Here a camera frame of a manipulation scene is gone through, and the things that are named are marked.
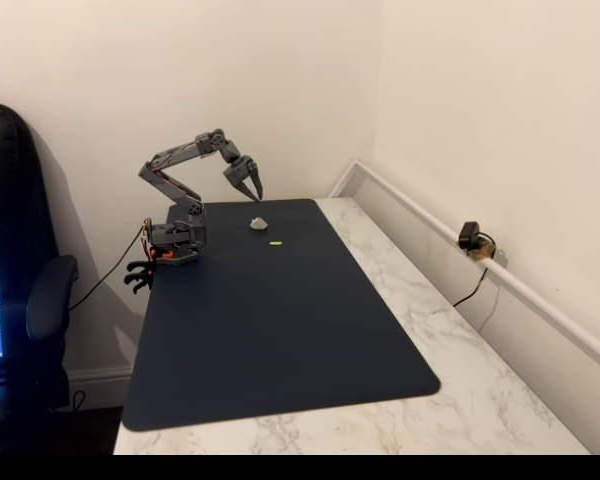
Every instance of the white wall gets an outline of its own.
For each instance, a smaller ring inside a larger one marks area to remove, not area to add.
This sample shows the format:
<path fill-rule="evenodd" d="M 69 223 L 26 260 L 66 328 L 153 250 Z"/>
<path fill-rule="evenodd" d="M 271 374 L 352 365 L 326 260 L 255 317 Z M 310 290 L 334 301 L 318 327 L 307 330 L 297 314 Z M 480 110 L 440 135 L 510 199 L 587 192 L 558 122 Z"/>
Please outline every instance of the white wall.
<path fill-rule="evenodd" d="M 258 162 L 267 199 L 325 196 L 372 146 L 378 24 L 374 0 L 0 0 L 0 102 L 34 130 L 60 249 L 80 263 L 73 299 L 145 217 L 164 220 L 141 165 L 201 132 L 225 129 Z M 223 164 L 173 174 L 245 200 Z M 133 362 L 148 291 L 125 273 L 72 314 L 68 370 Z"/>
<path fill-rule="evenodd" d="M 387 0 L 363 157 L 600 338 L 600 0 Z M 365 184 L 357 200 L 450 300 L 480 272 Z M 600 367 L 490 282 L 463 315 L 600 453 Z"/>

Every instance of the chair backrest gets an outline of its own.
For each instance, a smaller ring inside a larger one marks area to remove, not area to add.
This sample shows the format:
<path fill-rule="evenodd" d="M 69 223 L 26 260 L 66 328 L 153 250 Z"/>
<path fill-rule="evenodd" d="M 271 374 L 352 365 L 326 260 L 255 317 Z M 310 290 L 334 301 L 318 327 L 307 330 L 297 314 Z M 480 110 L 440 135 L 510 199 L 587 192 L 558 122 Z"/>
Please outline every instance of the chair backrest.
<path fill-rule="evenodd" d="M 0 295 L 26 303 L 44 265 L 58 256 L 31 132 L 0 105 Z"/>

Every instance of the black cable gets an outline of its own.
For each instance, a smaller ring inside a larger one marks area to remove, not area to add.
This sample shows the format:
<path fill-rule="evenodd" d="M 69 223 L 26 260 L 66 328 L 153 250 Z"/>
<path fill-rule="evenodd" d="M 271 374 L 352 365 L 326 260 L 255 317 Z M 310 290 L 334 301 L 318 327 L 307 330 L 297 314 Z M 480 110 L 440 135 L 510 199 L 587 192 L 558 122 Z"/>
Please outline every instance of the black cable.
<path fill-rule="evenodd" d="M 122 254 L 122 256 L 120 257 L 120 260 L 118 260 L 118 263 L 116 263 L 113 268 L 111 270 L 109 270 L 109 273 L 107 273 L 104 277 L 102 277 L 100 280 L 98 280 L 98 283 L 96 283 L 93 288 L 91 290 L 89 290 L 89 293 L 87 293 L 84 297 L 82 297 L 82 299 L 76 303 L 73 307 L 69 307 L 69 311 L 73 310 L 74 308 L 76 308 L 78 305 L 80 305 L 82 302 L 84 302 L 87 298 L 89 298 L 89 295 L 91 295 L 93 293 L 93 291 L 98 288 L 100 286 L 100 284 L 102 282 L 104 282 L 106 280 L 106 278 L 111 275 L 113 273 L 113 271 L 118 268 L 118 265 L 120 265 L 120 263 L 122 262 L 122 260 L 124 259 L 124 257 L 127 256 L 127 253 L 129 253 L 129 250 L 131 250 L 131 247 L 133 247 L 133 244 L 136 242 L 136 240 L 138 239 L 138 237 L 140 236 L 140 234 L 142 233 L 142 230 L 144 229 L 144 225 L 142 225 L 142 227 L 140 227 L 140 230 L 138 230 L 138 233 L 136 234 L 136 236 L 133 238 L 133 241 L 129 244 L 129 246 L 127 247 L 127 249 L 124 251 L 124 253 Z"/>
<path fill-rule="evenodd" d="M 78 405 L 76 405 L 76 397 L 82 394 L 82 400 L 80 400 L 80 403 L 78 403 Z M 82 406 L 82 404 L 84 403 L 85 399 L 87 398 L 87 394 L 84 392 L 84 390 L 76 390 L 73 394 L 73 413 L 76 413 L 78 410 L 80 410 L 80 407 Z"/>
<path fill-rule="evenodd" d="M 493 238 L 491 238 L 489 235 L 487 235 L 486 233 L 482 233 L 480 232 L 478 235 L 481 235 L 487 239 L 489 239 L 491 241 L 491 243 L 493 243 L 493 253 L 491 254 L 491 258 L 493 258 L 496 254 L 496 242 Z M 476 293 L 478 293 L 478 290 L 480 289 L 480 285 L 482 285 L 483 280 L 487 277 L 487 273 L 489 273 L 489 269 L 485 268 L 484 272 L 482 272 L 482 276 L 480 277 L 480 280 L 478 281 L 478 285 L 476 285 L 476 288 L 473 292 L 471 292 L 471 294 L 467 295 L 466 297 L 464 297 L 462 300 L 457 301 L 456 303 L 453 304 L 453 307 L 457 307 L 458 305 L 460 305 L 462 302 L 465 302 L 467 300 L 469 300 L 471 297 L 473 297 Z"/>

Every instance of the wall trim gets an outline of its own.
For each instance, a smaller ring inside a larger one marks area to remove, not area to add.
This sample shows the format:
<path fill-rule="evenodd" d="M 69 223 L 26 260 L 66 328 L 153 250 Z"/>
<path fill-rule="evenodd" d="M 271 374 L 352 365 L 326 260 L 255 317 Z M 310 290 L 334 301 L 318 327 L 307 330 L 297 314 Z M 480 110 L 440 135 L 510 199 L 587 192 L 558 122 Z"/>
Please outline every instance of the wall trim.
<path fill-rule="evenodd" d="M 349 168 L 342 174 L 342 177 L 340 177 L 340 180 L 338 180 L 336 186 L 329 194 L 329 198 L 340 196 L 357 172 L 362 172 L 367 178 L 373 180 L 379 187 L 391 195 L 402 206 L 406 207 L 440 238 L 445 240 L 458 252 L 462 252 L 457 245 L 457 232 L 443 224 L 433 216 L 433 214 L 418 205 L 418 203 L 398 190 L 388 180 L 361 160 L 355 160 L 349 165 Z M 475 263 L 479 264 L 481 268 L 489 269 L 491 275 L 498 278 L 498 283 L 502 287 L 600 365 L 600 339 L 589 330 L 583 328 L 581 326 L 582 322 L 576 322 L 562 313 L 562 311 L 558 310 L 536 293 L 535 290 L 509 272 L 505 266 L 498 264 L 493 258 L 485 258 Z"/>
<path fill-rule="evenodd" d="M 132 366 L 67 372 L 70 405 L 61 411 L 72 410 L 73 395 L 79 390 L 86 394 L 80 410 L 121 407 L 129 388 L 131 372 Z"/>

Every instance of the white pipe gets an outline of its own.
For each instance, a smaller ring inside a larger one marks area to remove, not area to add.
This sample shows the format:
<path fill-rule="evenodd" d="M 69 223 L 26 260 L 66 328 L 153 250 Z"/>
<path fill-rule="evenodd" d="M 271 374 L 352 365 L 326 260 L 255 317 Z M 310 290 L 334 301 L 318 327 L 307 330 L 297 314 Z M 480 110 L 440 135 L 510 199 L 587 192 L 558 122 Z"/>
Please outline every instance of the white pipe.
<path fill-rule="evenodd" d="M 457 240 L 458 234 L 447 227 L 444 223 L 438 220 L 436 217 L 427 212 L 424 208 L 418 205 L 411 198 L 407 197 L 404 193 L 400 192 L 396 187 L 387 182 L 384 178 L 378 175 L 376 172 L 371 170 L 367 165 L 361 161 L 356 161 L 351 164 L 349 169 L 345 172 L 342 178 L 338 181 L 336 187 L 331 192 L 330 197 L 339 195 L 345 188 L 354 174 L 354 170 L 359 168 L 369 177 L 371 177 L 376 183 L 383 187 L 399 202 L 408 207 L 420 220 L 431 227 L 438 235 L 445 239 L 450 245 L 458 248 Z M 538 295 L 528 285 L 523 283 L 512 273 L 507 271 L 505 268 L 500 266 L 498 263 L 488 258 L 480 261 L 485 268 L 491 271 L 491 275 L 498 277 L 500 283 L 509 290 L 516 298 L 524 302 L 535 312 L 541 315 L 550 325 L 565 335 L 572 343 L 581 348 L 586 354 L 588 354 L 593 360 L 600 364 L 600 340 L 592 335 L 590 332 L 581 327 L 574 320 L 566 316 L 556 307 L 547 302 L 544 298 Z"/>

